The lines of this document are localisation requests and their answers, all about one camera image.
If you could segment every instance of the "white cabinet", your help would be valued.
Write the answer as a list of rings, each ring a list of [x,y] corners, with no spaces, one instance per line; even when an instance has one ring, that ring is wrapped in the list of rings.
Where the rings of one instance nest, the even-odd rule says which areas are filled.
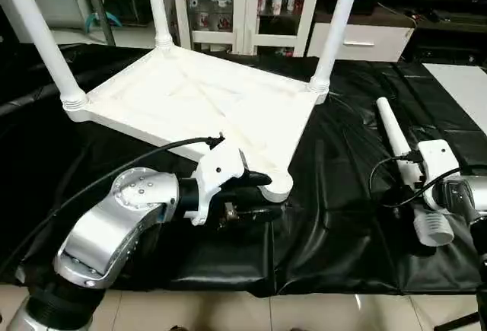
[[[413,28],[349,24],[337,59],[397,62]],[[328,23],[315,23],[307,57],[320,57],[328,36]]]
[[[181,46],[303,56],[316,0],[175,0]]]

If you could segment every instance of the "white floor tile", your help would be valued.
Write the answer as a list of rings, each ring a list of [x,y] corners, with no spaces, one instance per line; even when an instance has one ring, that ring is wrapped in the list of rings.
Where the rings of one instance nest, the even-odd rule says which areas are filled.
[[[345,294],[273,297],[272,331],[421,331],[407,298]]]
[[[115,331],[269,331],[269,300],[244,292],[124,291]]]
[[[474,295],[414,295],[411,297],[424,331],[477,311]],[[480,325],[466,326],[461,331],[479,331]]]
[[[15,311],[21,305],[24,298],[26,298],[27,294],[27,288],[15,287],[13,285],[0,285],[0,312],[3,316],[0,331],[4,331],[7,328]]]
[[[90,331],[107,331],[113,328],[122,298],[121,291],[108,291],[93,315]]]
[[[90,331],[106,331],[112,329],[121,293],[121,291],[109,291],[105,295],[105,298],[94,314]],[[0,312],[2,312],[3,316],[0,331],[4,331],[7,328],[15,311],[26,298],[27,294],[27,288],[14,287],[13,285],[0,285]]]
[[[360,313],[353,295],[307,294],[271,298],[272,330],[355,331]]]
[[[105,36],[100,28],[94,28],[89,34],[75,29],[54,29],[51,32],[58,44],[106,44]],[[112,33],[118,47],[154,48],[155,29],[153,24],[149,24],[147,27],[112,27]]]
[[[370,331],[422,331],[409,297],[360,295],[361,320]]]

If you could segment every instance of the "shelf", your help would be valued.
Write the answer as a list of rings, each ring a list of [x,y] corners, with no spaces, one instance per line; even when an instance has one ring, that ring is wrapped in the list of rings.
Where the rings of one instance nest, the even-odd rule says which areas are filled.
[[[296,18],[299,19],[301,17],[301,14],[295,14],[292,11],[288,11],[288,9],[281,10],[281,14],[273,14],[272,13],[272,8],[268,7],[264,11],[259,12],[260,17],[273,17],[273,18]]]
[[[212,2],[210,0],[198,0],[198,6],[195,8],[189,7],[190,14],[208,13],[208,14],[233,14],[234,5],[227,4],[226,7],[221,8],[218,6],[217,2]]]

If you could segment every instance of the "black plastic sheet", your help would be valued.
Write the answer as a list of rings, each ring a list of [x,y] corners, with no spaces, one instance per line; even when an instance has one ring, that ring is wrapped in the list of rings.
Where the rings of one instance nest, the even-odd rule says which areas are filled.
[[[63,48],[86,91],[146,52],[105,46]],[[0,111],[11,107],[12,101],[20,107],[0,116],[0,259],[4,259],[54,203],[152,146],[95,123],[71,122],[55,94],[39,94],[52,82],[31,46],[0,50],[0,56]],[[219,56],[304,81],[317,63]],[[155,228],[145,235],[145,245],[115,286],[242,290],[262,297],[475,292],[480,286],[478,258],[460,216],[450,216],[454,242],[432,249],[418,242],[411,207],[395,212],[378,208],[369,198],[372,167],[391,155],[375,107],[381,96],[390,99],[411,145],[443,138],[461,164],[487,164],[487,138],[424,67],[337,62],[329,96],[312,112],[291,162],[294,188],[285,215],[270,224],[231,231],[212,225],[194,228],[186,222]],[[173,154],[141,164],[181,175],[195,168],[193,162]],[[379,196],[399,184],[399,175],[390,166],[379,170],[374,188]],[[28,278],[50,271],[52,256],[69,229],[106,195],[107,185],[67,208],[25,249]],[[13,274],[14,268],[2,281],[13,282]]]

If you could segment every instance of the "white tabletop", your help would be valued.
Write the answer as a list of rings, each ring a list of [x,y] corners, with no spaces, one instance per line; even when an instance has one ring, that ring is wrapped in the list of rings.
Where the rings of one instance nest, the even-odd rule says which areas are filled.
[[[487,74],[476,66],[424,65],[487,134]]]

